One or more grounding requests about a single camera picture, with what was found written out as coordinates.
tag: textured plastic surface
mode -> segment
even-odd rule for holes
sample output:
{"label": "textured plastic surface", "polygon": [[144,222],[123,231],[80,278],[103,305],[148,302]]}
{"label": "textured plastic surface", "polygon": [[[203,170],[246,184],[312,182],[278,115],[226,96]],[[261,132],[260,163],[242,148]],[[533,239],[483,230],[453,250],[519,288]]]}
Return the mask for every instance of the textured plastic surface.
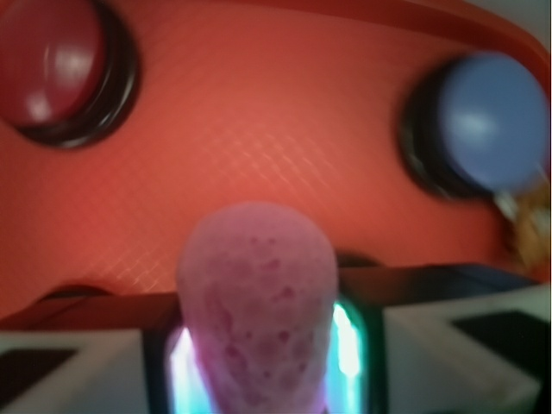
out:
{"label": "textured plastic surface", "polygon": [[337,264],[311,220],[271,203],[207,216],[185,245],[177,285],[222,412],[323,412]]}
{"label": "textured plastic surface", "polygon": [[475,48],[511,53],[547,91],[549,56],[522,30],[461,1],[109,3],[144,69],[121,128],[67,152],[0,123],[1,314],[64,283],[174,290],[192,227],[245,200],[288,204],[390,266],[505,264],[491,206],[411,182],[396,118],[421,76]]}
{"label": "textured plastic surface", "polygon": [[498,53],[462,61],[445,81],[439,131],[450,164],[488,191],[520,191],[548,165],[550,108],[520,63]]}
{"label": "textured plastic surface", "polygon": [[31,127],[63,120],[104,72],[104,35],[89,0],[18,0],[0,16],[0,117]]}

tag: arcade machine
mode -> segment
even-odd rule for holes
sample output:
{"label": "arcade machine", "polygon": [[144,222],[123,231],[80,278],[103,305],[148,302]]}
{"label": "arcade machine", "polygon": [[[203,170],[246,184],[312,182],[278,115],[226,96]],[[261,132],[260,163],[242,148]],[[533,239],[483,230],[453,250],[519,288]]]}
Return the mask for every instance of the arcade machine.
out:
{"label": "arcade machine", "polygon": [[0,412],[546,412],[549,54],[338,3],[0,2]]}

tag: blue button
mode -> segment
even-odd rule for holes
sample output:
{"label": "blue button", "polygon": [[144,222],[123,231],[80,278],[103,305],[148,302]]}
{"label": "blue button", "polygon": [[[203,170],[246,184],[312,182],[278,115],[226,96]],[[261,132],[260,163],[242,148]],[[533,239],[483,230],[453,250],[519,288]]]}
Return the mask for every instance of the blue button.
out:
{"label": "blue button", "polygon": [[521,191],[548,165],[548,99],[509,56],[478,53],[459,63],[443,83],[437,123],[447,162],[488,191]]}

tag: pink joystick ball top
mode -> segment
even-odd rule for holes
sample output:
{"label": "pink joystick ball top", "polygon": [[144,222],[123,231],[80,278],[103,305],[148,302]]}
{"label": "pink joystick ball top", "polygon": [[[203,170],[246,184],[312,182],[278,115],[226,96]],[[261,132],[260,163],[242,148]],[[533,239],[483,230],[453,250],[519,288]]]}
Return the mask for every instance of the pink joystick ball top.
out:
{"label": "pink joystick ball top", "polygon": [[91,98],[105,41],[87,0],[15,0],[0,15],[0,117],[17,127],[53,124]]}
{"label": "pink joystick ball top", "polygon": [[311,220],[270,203],[220,210],[192,232],[177,282],[221,412],[323,412],[337,265]]}

